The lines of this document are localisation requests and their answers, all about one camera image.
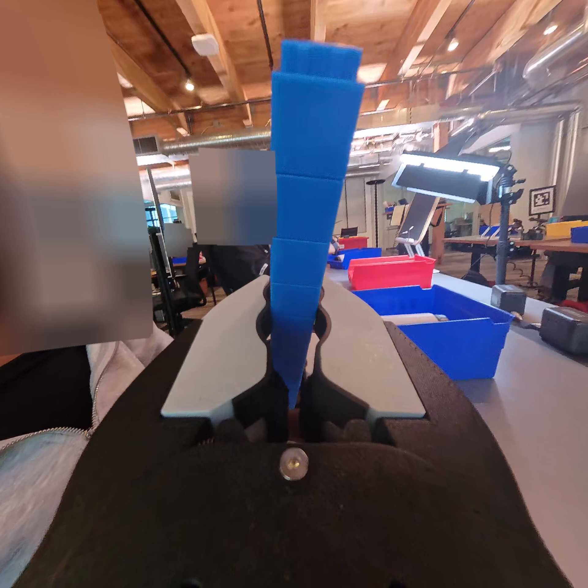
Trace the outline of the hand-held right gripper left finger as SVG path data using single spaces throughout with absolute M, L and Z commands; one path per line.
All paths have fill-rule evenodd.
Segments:
M 165 418 L 284 420 L 285 388 L 270 347 L 269 277 L 204 317 L 160 414 Z

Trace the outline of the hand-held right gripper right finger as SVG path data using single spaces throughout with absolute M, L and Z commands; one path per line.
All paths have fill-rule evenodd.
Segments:
M 305 402 L 318 420 L 422 419 L 425 408 L 384 321 L 350 290 L 323 278 Z

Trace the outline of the blue segmented plastic stick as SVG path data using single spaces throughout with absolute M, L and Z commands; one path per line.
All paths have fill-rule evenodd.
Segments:
M 276 236 L 270 246 L 270 333 L 275 372 L 294 409 L 319 306 L 364 85 L 362 49 L 284 40 L 272 74 L 277 181 Z

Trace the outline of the grey desk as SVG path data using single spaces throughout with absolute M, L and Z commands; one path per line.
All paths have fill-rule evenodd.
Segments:
M 511 327 L 491 379 L 453 383 L 386 325 L 425 408 L 374 444 L 310 446 L 303 499 L 326 587 L 587 587 L 587 367 Z

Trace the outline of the black office chair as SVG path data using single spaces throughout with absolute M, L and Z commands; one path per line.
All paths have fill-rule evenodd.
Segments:
M 193 285 L 191 283 L 192 278 L 187 274 L 187 254 L 180 257 L 174 256 L 171 261 L 173 276 L 168 271 L 167 277 L 177 314 L 206 306 L 207 298 L 204 291 L 199 284 Z M 164 323 L 166 322 L 164 303 L 161 299 L 158 276 L 153 260 L 151 260 L 151 266 L 153 319 L 156 323 Z

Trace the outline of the large blue plastic bin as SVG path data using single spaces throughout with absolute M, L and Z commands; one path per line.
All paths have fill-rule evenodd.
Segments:
M 356 291 L 381 317 L 443 315 L 446 321 L 401 325 L 400 330 L 453 380 L 491 379 L 513 316 L 442 286 Z

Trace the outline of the small blue plastic bin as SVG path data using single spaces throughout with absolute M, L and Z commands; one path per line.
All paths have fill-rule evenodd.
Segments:
M 327 264 L 332 269 L 348 270 L 353 260 L 379 258 L 381 256 L 382 248 L 380 247 L 340 249 L 335 254 L 328 255 Z

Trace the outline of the tilted panel on white stand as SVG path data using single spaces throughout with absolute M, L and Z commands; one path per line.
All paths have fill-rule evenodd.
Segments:
M 395 239 L 396 244 L 404 246 L 410 258 L 414 258 L 415 255 L 425 256 L 421 243 L 428 232 L 439 201 L 439 196 L 420 193 L 414 195 Z

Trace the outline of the black floor lamp pole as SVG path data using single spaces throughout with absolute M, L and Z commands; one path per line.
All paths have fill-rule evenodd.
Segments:
M 382 178 L 374 178 L 366 182 L 367 187 L 371 187 L 373 195 L 373 247 L 379 248 L 379 197 L 378 189 L 381 184 L 385 182 Z

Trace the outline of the small black box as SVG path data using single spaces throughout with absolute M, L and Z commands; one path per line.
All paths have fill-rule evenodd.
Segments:
M 515 285 L 495 284 L 490 294 L 490 305 L 504 312 L 520 317 L 526 310 L 527 296 L 524 290 Z

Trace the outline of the wooden table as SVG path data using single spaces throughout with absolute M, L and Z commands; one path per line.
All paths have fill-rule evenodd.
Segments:
M 496 249 L 498 246 L 499 238 L 484 237 L 484 236 L 465 236 L 465 237 L 454 237 L 444 238 L 445 244 L 468 246 L 471 250 L 471 266 L 475 271 L 480 270 L 481 257 L 489 249 Z M 537 252 L 560 252 L 563 254 L 581 255 L 587 256 L 587 244 L 586 243 L 573 243 L 568 239 L 541 239 L 541 240 L 527 240 L 515 237 L 509 237 L 509 243 L 511 248 L 527 247 L 532 251 L 532 268 L 530 270 L 530 276 L 527 282 L 523 286 L 525 289 L 539 288 L 539 284 L 534 280 L 535 269 L 536 269 L 536 256 Z

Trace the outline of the black shirt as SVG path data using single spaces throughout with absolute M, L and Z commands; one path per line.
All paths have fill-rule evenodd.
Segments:
M 92 425 L 91 367 L 85 346 L 18 355 L 1 365 L 1 440 Z

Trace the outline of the black light stand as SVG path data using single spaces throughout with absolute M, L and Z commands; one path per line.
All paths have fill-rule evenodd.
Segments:
M 496 246 L 496 285 L 506 284 L 506 265 L 509 253 L 509 225 L 511 205 L 518 202 L 524 193 L 525 178 L 515 179 L 517 169 L 512 164 L 504 164 L 499 169 L 493 184 L 491 204 L 500 205 L 498 244 Z

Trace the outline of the led light panel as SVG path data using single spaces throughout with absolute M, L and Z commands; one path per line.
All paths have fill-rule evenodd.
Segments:
M 403 152 L 391 184 L 410 192 L 465 203 L 492 201 L 504 166 L 492 158 Z

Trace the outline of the large black box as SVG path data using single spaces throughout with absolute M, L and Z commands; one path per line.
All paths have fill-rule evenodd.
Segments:
M 539 328 L 541 339 L 571 355 L 587 355 L 587 313 L 571 307 L 548 307 Z

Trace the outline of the grey zip hoodie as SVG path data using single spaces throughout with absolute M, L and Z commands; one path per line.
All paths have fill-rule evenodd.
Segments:
M 81 345 L 91 367 L 92 425 L 1 440 L 1 587 L 15 584 L 38 549 L 92 434 L 172 341 L 153 325 L 145 339 Z

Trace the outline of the small black white tag sign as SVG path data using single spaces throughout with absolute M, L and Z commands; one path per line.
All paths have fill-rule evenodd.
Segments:
M 555 212 L 556 186 L 529 190 L 529 216 L 551 215 Z

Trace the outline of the yellow plastic bin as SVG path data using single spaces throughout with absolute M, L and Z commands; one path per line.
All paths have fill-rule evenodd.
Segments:
M 547 223 L 544 240 L 570 240 L 571 232 L 577 227 L 587 227 L 586 220 Z

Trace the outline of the white ceiling access point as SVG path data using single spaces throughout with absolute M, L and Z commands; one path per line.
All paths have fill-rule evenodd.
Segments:
M 220 54 L 220 47 L 216 37 L 210 33 L 201 33 L 192 36 L 192 46 L 198 55 L 212 57 Z

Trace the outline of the silver ventilation duct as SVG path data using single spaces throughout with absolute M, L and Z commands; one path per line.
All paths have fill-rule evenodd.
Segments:
M 199 149 L 253 149 L 270 147 L 271 129 L 252 128 L 243 132 L 228 132 L 212 135 L 187 135 L 178 140 L 159 143 L 158 153 L 180 158 L 196 153 Z

